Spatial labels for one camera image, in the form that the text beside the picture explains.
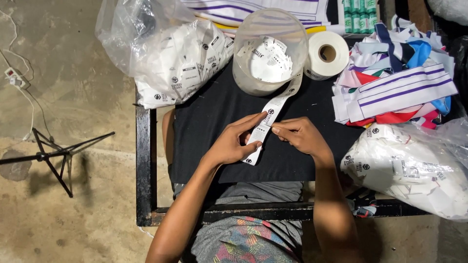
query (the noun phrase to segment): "label roll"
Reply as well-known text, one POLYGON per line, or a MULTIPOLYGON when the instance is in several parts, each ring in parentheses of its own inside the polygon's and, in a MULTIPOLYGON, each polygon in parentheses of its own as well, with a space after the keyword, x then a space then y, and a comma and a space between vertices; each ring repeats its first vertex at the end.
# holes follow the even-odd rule
POLYGON ((348 44, 340 35, 330 31, 318 32, 309 39, 304 74, 313 80, 326 80, 342 72, 348 61, 348 44))

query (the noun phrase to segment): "concrete floor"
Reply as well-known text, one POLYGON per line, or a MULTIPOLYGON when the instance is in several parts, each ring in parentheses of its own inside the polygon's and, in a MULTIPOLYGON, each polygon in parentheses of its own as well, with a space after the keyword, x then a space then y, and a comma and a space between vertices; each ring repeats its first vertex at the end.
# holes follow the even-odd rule
MULTIPOLYGON (((134 83, 94 36, 100 5, 100 0, 0 0, 0 9, 19 26, 12 50, 34 69, 34 75, 26 74, 31 80, 27 95, 36 109, 34 127, 62 145, 116 132, 73 156, 64 178, 74 198, 68 198, 45 163, 0 168, 0 263, 142 262, 146 256, 151 238, 135 225, 134 83)), ((13 37, 4 16, 0 36, 2 48, 13 37)), ((26 72, 20 59, 6 56, 26 72)), ((0 70, 6 67, 0 60, 0 70)), ((0 156, 37 151, 31 140, 21 141, 29 132, 31 110, 21 93, 0 80, 0 156)), ((167 110, 157 111, 158 128, 167 110)), ((172 191, 162 144, 157 148, 158 205, 167 206, 172 191)), ((368 262, 468 258, 467 224, 436 216, 358 219, 357 224, 368 262)), ((305 262, 323 262, 310 222, 304 233, 305 262)))

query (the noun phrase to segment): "plastic bag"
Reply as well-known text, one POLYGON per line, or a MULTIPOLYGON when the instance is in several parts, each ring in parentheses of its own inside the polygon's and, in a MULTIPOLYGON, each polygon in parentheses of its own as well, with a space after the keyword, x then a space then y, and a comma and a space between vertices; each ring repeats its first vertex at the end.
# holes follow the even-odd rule
POLYGON ((135 78, 146 109, 183 103, 234 51, 231 38, 179 0, 103 0, 95 34, 112 62, 135 78))
POLYGON ((373 124, 340 163, 355 183, 455 221, 468 221, 468 119, 428 130, 373 124))

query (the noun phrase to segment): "cylindrical plastic bucket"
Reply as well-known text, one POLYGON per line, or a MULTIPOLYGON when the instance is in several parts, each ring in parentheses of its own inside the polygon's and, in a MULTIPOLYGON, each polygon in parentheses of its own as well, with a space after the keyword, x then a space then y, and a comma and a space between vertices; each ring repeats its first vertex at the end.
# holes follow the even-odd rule
POLYGON ((298 73, 302 72, 309 49, 307 33, 302 23, 292 14, 279 8, 265 8, 249 14, 239 26, 234 39, 233 76, 241 90, 253 96, 271 94, 298 73), (247 40, 260 36, 273 37, 287 46, 285 54, 291 57, 292 74, 281 82, 265 82, 251 75, 248 56, 240 57, 239 50, 247 40))

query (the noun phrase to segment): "black tripod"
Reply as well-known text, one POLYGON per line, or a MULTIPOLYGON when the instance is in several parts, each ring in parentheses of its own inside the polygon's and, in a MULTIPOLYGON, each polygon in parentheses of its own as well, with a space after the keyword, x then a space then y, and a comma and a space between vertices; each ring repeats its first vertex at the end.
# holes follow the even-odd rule
POLYGON ((98 142, 98 141, 100 141, 100 140, 102 140, 104 138, 107 138, 107 137, 115 134, 115 132, 113 131, 113 132, 108 133, 106 135, 102 135, 102 136, 96 137, 96 138, 91 139, 91 140, 87 140, 87 141, 80 142, 78 144, 75 144, 75 145, 72 145, 72 146, 69 146, 69 147, 66 147, 66 148, 62 148, 62 147, 56 145, 54 142, 47 139, 44 135, 42 135, 40 132, 38 132, 35 128, 32 128, 32 132, 34 134, 34 137, 36 138, 37 146, 39 147, 40 152, 36 153, 36 155, 17 157, 17 158, 9 158, 9 159, 2 159, 2 160, 0 160, 0 165, 8 164, 8 163, 14 163, 14 162, 21 162, 21 161, 32 161, 32 160, 45 161, 47 163, 47 165, 49 166, 49 168, 54 173, 57 180, 63 186, 63 188, 65 189, 66 193, 68 194, 68 196, 70 198, 73 197, 73 194, 68 189, 65 182, 62 180, 63 170, 65 168, 65 163, 66 163, 67 156, 71 155, 71 151, 75 150, 76 148, 78 148, 80 146, 83 146, 83 145, 85 145, 87 143, 90 143, 90 142, 95 142, 96 143, 96 142, 98 142), (44 147, 42 146, 42 144, 45 144, 45 145, 55 149, 56 151, 51 152, 51 153, 46 153, 44 151, 44 147), (49 161, 49 158, 57 157, 57 156, 63 156, 62 169, 60 170, 60 174, 54 168, 51 161, 49 161))

